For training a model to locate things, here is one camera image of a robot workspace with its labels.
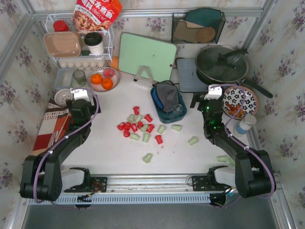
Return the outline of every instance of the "gray floor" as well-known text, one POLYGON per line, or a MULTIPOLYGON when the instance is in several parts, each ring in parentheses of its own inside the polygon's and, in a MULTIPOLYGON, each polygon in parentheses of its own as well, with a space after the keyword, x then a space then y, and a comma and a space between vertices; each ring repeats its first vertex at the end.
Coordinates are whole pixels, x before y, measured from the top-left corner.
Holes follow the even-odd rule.
POLYGON ((87 211, 30 206, 23 229, 277 229, 269 200, 240 199, 227 209, 199 204, 100 205, 87 211))

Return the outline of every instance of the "egg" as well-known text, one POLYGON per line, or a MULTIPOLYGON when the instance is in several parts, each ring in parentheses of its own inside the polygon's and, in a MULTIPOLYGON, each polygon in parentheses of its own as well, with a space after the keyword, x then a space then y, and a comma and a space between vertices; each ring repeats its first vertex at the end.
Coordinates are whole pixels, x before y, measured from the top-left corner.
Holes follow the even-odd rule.
POLYGON ((96 62, 91 62, 91 63, 90 63, 90 67, 91 67, 91 68, 95 68, 96 66, 97 66, 97 63, 96 63, 96 62))
POLYGON ((83 63, 82 63, 82 66, 83 66, 84 68, 88 68, 88 67, 89 67, 89 63, 88 63, 88 62, 83 62, 83 63))
POLYGON ((73 62, 69 62, 69 63, 68 63, 68 67, 69 67, 69 68, 73 68, 73 67, 74 67, 74 63, 73 63, 73 62))
POLYGON ((99 68, 102 68, 104 65, 105 65, 105 61, 104 61, 104 60, 99 61, 99 62, 97 63, 97 66, 98 66, 99 68))
POLYGON ((61 68, 66 68, 68 66, 66 62, 61 62, 59 65, 61 68))
POLYGON ((82 66, 81 63, 76 63, 76 64, 75 64, 75 67, 77 67, 77 68, 81 68, 81 66, 82 66))

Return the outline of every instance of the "green cutting board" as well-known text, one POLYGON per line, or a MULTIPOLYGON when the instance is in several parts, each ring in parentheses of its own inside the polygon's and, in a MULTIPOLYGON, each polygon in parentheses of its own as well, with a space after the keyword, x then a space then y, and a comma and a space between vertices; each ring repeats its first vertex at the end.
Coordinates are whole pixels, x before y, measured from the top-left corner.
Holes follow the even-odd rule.
MULTIPOLYGON (((169 80, 176 52, 174 44, 125 32, 121 36, 119 69, 136 75, 141 66, 146 66, 155 81, 169 80)), ((149 79, 146 71, 141 77, 149 79)))

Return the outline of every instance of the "metal grille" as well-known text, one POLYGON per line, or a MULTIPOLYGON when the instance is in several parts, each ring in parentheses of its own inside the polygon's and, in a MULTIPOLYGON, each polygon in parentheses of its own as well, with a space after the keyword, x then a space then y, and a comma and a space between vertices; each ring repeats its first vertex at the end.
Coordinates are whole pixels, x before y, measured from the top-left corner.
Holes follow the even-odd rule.
MULTIPOLYGON (((210 203, 209 194, 131 194, 131 195, 114 195, 102 194, 93 195, 87 200, 91 200, 89 204, 196 204, 210 203)), ((71 204, 88 204, 77 201, 77 195, 61 195, 56 201, 59 205, 71 204)), ((36 205, 33 199, 30 205, 36 205)))
MULTIPOLYGON (((70 31, 75 31, 76 28, 72 22, 73 13, 55 13, 49 14, 45 23, 46 31, 49 32, 50 28, 53 28, 54 22, 58 20, 65 21, 69 26, 70 31)), ((81 40, 84 42, 84 37, 90 31, 79 32, 81 40)), ((112 26, 108 31, 96 31, 103 37, 104 53, 102 54, 90 54, 89 56, 78 56, 73 58, 54 58, 54 61, 72 61, 72 60, 112 60, 113 38, 114 32, 112 26)))

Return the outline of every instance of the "cutting board stand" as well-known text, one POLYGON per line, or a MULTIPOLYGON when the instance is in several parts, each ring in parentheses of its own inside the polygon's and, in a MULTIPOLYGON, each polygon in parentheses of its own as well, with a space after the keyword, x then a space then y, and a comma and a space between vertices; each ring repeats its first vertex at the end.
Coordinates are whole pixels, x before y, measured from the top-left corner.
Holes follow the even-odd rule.
POLYGON ((134 76, 134 79, 133 81, 137 82, 139 79, 143 79, 143 80, 147 80, 149 82, 152 83, 152 86, 155 86, 156 85, 156 82, 155 80, 153 79, 153 75, 151 73, 151 71, 149 70, 149 68, 147 66, 141 66, 137 72, 137 74, 134 76), (149 76, 149 79, 145 78, 145 77, 142 77, 141 74, 143 71, 146 71, 148 76, 149 76))

